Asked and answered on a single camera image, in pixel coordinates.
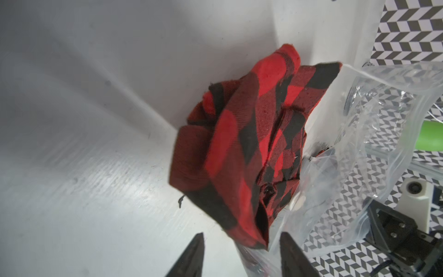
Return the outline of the red black checked shirt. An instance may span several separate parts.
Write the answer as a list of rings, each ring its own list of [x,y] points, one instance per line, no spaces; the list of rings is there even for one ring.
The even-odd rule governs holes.
[[[178,131],[170,185],[236,243],[268,248],[300,183],[306,122],[341,67],[302,65],[285,44],[243,77],[210,85]]]

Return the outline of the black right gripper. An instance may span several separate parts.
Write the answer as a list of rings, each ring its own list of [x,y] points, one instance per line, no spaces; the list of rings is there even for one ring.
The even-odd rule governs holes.
[[[370,230],[365,238],[387,260],[370,273],[388,268],[393,277],[443,277],[442,230],[423,232],[415,220],[373,200],[368,205]]]

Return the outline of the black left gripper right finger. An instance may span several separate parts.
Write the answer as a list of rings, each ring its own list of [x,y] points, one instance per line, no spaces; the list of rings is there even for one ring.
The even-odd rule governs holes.
[[[320,277],[302,249],[287,232],[280,235],[282,277]]]

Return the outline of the clear vacuum bag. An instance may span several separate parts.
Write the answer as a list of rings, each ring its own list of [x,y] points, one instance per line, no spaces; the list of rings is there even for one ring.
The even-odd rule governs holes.
[[[238,247],[248,276],[280,275],[282,232],[289,233],[311,259],[361,241],[369,231],[369,203],[386,201],[410,165],[414,151],[368,147],[361,120],[343,114],[361,69],[344,65],[309,117],[301,183],[271,226],[269,248]]]

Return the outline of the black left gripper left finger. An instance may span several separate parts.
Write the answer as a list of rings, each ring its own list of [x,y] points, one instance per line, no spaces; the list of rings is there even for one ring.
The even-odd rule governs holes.
[[[204,234],[197,233],[166,277],[202,277],[204,252]]]

